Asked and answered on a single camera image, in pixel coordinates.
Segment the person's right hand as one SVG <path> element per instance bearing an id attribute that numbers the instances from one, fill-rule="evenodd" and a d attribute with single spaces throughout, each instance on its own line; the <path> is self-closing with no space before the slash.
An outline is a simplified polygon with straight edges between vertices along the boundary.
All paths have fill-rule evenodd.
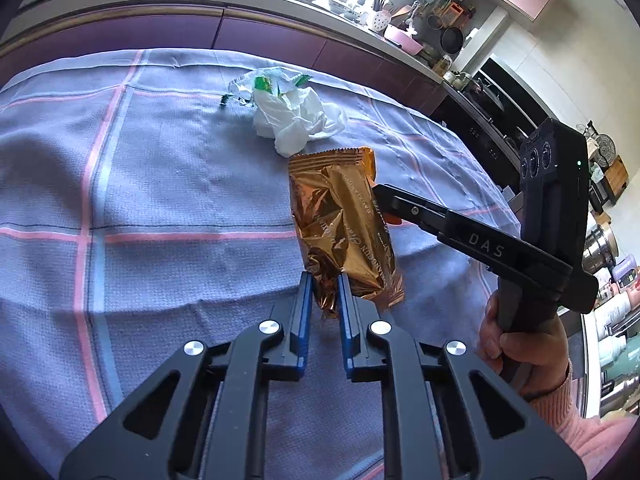
<path id="1" fill-rule="evenodd" d="M 532 367 L 526 382 L 516 391 L 525 399 L 536 399 L 561 387 L 570 371 L 565 328 L 556 316 L 540 333 L 503 333 L 497 323 L 498 292 L 489 297 L 480 333 L 477 354 L 499 374 L 504 359 Z"/>

